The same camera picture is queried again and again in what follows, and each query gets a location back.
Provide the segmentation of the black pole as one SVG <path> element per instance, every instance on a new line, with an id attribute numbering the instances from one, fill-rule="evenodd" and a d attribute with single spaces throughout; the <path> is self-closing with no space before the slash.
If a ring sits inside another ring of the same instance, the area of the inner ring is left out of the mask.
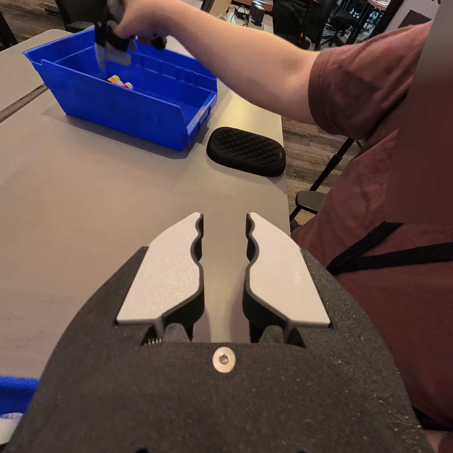
<path id="1" fill-rule="evenodd" d="M 331 172 L 338 166 L 338 164 L 343 160 L 344 155 L 350 149 L 350 147 L 354 144 L 355 140 L 348 138 L 341 148 L 331 157 L 330 161 L 327 163 L 326 167 L 322 171 L 322 173 L 318 176 L 316 181 L 310 187 L 309 190 L 317 191 L 317 189 L 321 186 L 321 184 L 325 181 L 325 179 L 331 174 Z M 295 218 L 298 215 L 295 215 L 295 209 L 289 216 L 290 224 L 293 225 L 295 222 Z"/>

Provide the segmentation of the person in maroon shirt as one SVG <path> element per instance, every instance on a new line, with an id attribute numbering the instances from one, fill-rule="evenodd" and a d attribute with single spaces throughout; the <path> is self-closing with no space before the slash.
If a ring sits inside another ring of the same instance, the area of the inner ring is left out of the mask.
<path id="1" fill-rule="evenodd" d="M 383 206 L 405 97 L 433 21 L 365 43 L 321 51 L 309 76 L 309 108 L 324 131 L 365 141 L 318 214 L 292 233 L 324 267 L 384 221 Z M 340 273 L 390 350 L 423 429 L 452 452 L 452 260 Z"/>

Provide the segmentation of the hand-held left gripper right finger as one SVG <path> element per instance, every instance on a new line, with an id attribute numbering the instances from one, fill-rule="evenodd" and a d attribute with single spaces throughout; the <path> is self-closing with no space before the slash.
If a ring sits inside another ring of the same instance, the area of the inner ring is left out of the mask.
<path id="1" fill-rule="evenodd" d="M 255 212 L 246 214 L 248 264 L 242 311 L 252 341 L 269 326 L 289 341 L 299 327 L 328 328 L 331 320 L 301 249 L 279 228 Z"/>

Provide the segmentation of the person's right forearm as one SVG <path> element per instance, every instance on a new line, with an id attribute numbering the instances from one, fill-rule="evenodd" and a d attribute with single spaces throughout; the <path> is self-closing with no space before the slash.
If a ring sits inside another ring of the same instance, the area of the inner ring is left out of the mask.
<path id="1" fill-rule="evenodd" d="M 257 107 L 315 125 L 309 77 L 320 52 L 233 25 L 181 1 L 165 2 L 169 34 L 237 95 Z"/>

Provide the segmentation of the blue plastic bin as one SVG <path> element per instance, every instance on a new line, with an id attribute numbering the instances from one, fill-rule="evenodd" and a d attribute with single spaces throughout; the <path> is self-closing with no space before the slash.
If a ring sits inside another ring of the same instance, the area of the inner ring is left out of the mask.
<path id="1" fill-rule="evenodd" d="M 0 414 L 24 414 L 39 384 L 39 379 L 26 377 L 0 377 Z"/>
<path id="2" fill-rule="evenodd" d="M 23 54 L 66 114 L 176 151 L 191 146 L 217 102 L 217 78 L 191 57 L 141 43 L 130 66 L 107 62 L 102 72 L 94 42 L 91 27 Z M 113 75 L 133 90 L 108 82 Z"/>

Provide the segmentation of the black quilted wrist rest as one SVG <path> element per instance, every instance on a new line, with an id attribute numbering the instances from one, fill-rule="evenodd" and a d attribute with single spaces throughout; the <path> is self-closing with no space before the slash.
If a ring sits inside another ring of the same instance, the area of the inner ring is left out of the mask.
<path id="1" fill-rule="evenodd" d="M 279 142 L 237 128 L 215 129 L 206 153 L 224 167 L 267 178 L 279 177 L 286 168 L 285 150 Z"/>

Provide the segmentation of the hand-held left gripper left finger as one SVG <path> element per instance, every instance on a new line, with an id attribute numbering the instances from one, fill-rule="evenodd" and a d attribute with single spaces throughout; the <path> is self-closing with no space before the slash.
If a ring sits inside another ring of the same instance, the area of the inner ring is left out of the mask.
<path id="1" fill-rule="evenodd" d="M 117 314 L 119 325 L 148 324 L 163 338 L 175 323 L 192 337 L 205 308 L 202 238 L 203 215 L 194 212 L 149 244 Z"/>

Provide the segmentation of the person's right hand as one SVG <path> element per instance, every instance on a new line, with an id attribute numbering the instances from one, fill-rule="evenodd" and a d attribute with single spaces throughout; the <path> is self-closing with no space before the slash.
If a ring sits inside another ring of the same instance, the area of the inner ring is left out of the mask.
<path id="1" fill-rule="evenodd" d="M 176 0 L 127 0 L 120 1 L 123 15 L 114 34 L 120 38 L 156 35 L 166 37 L 177 31 L 190 5 Z"/>

